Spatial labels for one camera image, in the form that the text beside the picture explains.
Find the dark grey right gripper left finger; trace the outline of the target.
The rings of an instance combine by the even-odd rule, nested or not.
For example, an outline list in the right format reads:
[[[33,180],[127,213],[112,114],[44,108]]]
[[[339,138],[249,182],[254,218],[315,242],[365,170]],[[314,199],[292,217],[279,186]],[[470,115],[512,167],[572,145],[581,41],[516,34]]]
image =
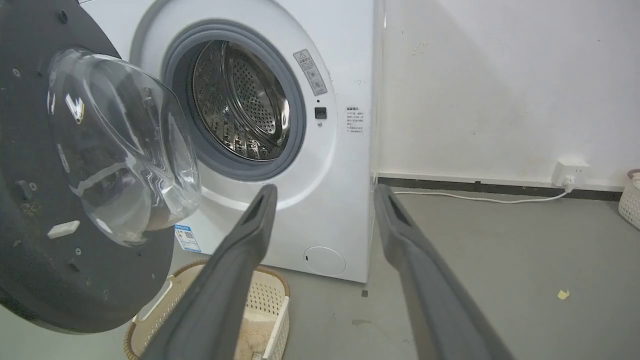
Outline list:
[[[151,338],[144,360],[231,360],[254,270],[274,227],[278,189],[267,184],[224,237]]]

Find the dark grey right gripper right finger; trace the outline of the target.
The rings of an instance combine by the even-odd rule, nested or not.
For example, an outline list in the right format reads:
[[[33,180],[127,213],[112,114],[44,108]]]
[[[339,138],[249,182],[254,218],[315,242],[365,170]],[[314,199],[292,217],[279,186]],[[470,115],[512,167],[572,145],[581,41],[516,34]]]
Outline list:
[[[398,272],[420,360],[512,360],[514,354],[393,190],[378,184],[375,221]]]

